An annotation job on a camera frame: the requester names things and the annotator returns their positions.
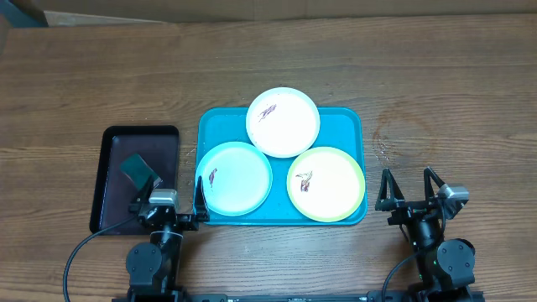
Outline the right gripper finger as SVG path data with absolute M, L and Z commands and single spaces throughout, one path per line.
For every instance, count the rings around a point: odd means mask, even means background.
M 389 168 L 382 172 L 381 185 L 375 203 L 376 211 L 394 211 L 405 203 L 404 196 Z
M 432 183 L 435 183 L 438 188 L 441 188 L 445 184 L 437 173 L 428 166 L 424 169 L 424 192 L 426 200 L 431 200 L 435 197 Z

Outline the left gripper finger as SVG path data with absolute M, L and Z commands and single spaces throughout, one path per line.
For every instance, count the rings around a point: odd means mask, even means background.
M 206 204 L 206 198 L 203 190 L 203 179 L 198 176 L 196 179 L 196 187 L 193 200 L 193 213 L 196 221 L 208 222 L 210 220 L 210 214 Z
M 149 176 L 143 187 L 138 191 L 138 193 L 133 198 L 131 202 L 132 206 L 139 206 L 149 200 L 150 194 L 154 189 L 154 177 Z

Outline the green sponge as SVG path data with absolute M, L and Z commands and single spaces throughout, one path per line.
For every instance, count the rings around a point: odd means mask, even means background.
M 158 187 L 162 182 L 160 176 L 139 154 L 133 154 L 122 161 L 120 170 L 131 180 L 137 190 L 141 190 L 149 180 L 153 188 Z

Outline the light blue plate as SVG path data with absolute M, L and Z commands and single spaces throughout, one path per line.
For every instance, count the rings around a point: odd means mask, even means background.
M 227 142 L 205 154 L 196 168 L 207 207 L 223 216 L 248 214 L 268 198 L 273 172 L 250 143 Z

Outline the yellow green plate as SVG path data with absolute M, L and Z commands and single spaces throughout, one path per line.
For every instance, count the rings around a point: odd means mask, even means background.
M 290 165 L 286 189 L 299 213 L 313 221 L 332 223 L 358 210 L 366 195 L 366 182 L 351 155 L 338 148 L 316 147 Z

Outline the white plate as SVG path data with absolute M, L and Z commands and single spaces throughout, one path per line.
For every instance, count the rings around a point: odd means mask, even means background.
M 304 92 L 276 87 L 262 92 L 250 104 L 246 130 L 251 143 L 275 158 L 298 156 L 316 141 L 321 117 Z

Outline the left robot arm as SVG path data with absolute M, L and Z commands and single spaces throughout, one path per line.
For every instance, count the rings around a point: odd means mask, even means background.
M 148 242 L 134 246 L 126 258 L 129 273 L 128 302 L 192 301 L 184 287 L 176 284 L 183 233 L 197 231 L 210 214 L 203 193 L 202 179 L 196 183 L 191 214 L 178 212 L 177 192 L 155 189 L 151 178 L 129 204 L 128 211 L 150 231 Z

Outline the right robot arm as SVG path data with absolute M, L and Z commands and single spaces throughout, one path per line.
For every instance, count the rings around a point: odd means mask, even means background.
M 378 301 L 483 301 L 472 292 L 475 282 L 475 247 L 466 239 L 445 239 L 446 223 L 469 201 L 463 185 L 449 185 L 430 167 L 424 169 L 425 198 L 407 201 L 391 171 L 383 170 L 377 211 L 391 214 L 390 226 L 399 227 L 413 253 L 388 273 L 379 292 L 368 294 Z M 392 277 L 406 263 L 416 262 L 420 281 L 405 291 L 389 291 Z

